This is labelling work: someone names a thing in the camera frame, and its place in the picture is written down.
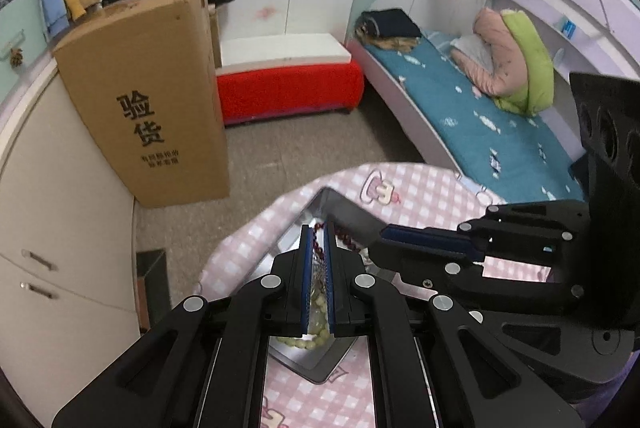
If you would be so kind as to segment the pink checkered tablecloth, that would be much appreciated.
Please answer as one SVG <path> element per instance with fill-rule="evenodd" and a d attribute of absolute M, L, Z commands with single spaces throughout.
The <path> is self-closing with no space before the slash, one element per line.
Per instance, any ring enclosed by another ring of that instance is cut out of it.
<path fill-rule="evenodd" d="M 198 421 L 229 427 L 434 427 L 428 362 L 479 334 L 455 276 L 503 283 L 510 267 L 466 253 L 502 199 L 446 169 L 382 163 L 320 177 L 275 201 L 213 253 L 198 291 L 216 325 Z M 362 258 L 383 233 L 447 244 L 406 296 Z"/>

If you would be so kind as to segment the large cardboard box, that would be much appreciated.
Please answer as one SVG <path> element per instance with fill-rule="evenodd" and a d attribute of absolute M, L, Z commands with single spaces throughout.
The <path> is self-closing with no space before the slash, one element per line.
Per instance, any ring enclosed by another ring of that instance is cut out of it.
<path fill-rule="evenodd" d="M 66 33 L 53 56 L 96 146 L 142 206 L 229 196 L 207 0 L 122 0 Z"/>

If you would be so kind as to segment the dark folded clothes on bed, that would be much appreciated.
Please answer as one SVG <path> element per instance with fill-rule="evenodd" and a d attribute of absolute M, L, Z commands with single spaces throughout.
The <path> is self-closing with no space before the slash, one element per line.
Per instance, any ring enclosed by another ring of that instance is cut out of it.
<path fill-rule="evenodd" d="M 419 39 L 422 36 L 418 25 L 401 8 L 366 10 L 358 17 L 355 29 L 363 36 L 376 39 Z"/>

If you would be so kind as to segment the beige curved cabinet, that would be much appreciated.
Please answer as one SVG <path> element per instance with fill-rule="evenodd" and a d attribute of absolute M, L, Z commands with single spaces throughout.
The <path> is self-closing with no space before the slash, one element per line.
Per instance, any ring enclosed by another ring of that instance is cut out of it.
<path fill-rule="evenodd" d="M 1 131 L 1 369 L 42 426 L 139 337 L 134 199 L 55 65 Z"/>

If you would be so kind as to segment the teal bed sheet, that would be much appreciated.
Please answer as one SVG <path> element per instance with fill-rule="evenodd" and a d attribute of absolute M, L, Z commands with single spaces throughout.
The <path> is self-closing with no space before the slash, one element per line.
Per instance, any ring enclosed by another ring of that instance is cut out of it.
<path fill-rule="evenodd" d="M 462 173 L 508 203 L 574 199 L 584 192 L 570 156 L 544 119 L 504 111 L 457 67 L 454 36 L 427 31 L 409 53 L 364 48 L 442 140 Z"/>

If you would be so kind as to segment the grey metal tin box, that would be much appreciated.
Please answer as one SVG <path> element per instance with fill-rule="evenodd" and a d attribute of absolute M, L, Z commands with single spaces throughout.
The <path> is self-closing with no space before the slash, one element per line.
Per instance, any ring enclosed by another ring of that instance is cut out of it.
<path fill-rule="evenodd" d="M 322 226 L 300 228 L 297 249 L 274 257 L 270 273 L 243 286 L 234 299 L 226 332 L 253 385 L 265 381 L 269 340 L 308 334 L 311 299 L 326 298 L 330 346 L 346 338 L 368 339 L 373 390 L 389 398 L 426 389 L 420 351 L 411 331 L 404 296 L 388 281 L 367 273 L 359 253 L 337 246 L 338 229 L 358 239 L 382 229 L 373 215 L 331 188 L 311 202 Z"/>

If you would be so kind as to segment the mint drawer cabinet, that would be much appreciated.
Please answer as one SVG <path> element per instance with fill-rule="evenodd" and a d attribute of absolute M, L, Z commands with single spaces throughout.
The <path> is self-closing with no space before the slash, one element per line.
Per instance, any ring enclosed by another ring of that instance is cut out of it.
<path fill-rule="evenodd" d="M 13 0 L 1 10 L 0 98 L 5 100 L 47 48 L 39 0 Z"/>

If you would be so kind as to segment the red white bench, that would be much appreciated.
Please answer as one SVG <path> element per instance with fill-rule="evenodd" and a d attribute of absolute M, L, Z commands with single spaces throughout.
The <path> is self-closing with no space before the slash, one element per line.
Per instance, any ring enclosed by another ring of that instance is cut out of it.
<path fill-rule="evenodd" d="M 349 50 L 329 33 L 224 40 L 216 69 L 226 125 L 352 110 L 364 76 Z"/>

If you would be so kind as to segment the green pillow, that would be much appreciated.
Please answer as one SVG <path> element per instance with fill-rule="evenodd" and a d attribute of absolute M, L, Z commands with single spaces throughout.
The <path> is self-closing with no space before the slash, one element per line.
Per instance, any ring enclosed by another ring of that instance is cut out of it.
<path fill-rule="evenodd" d="M 536 27 L 522 10 L 501 12 L 506 28 L 520 48 L 527 69 L 527 83 L 516 93 L 496 97 L 496 106 L 509 113 L 533 117 L 550 108 L 554 99 L 554 68 Z"/>

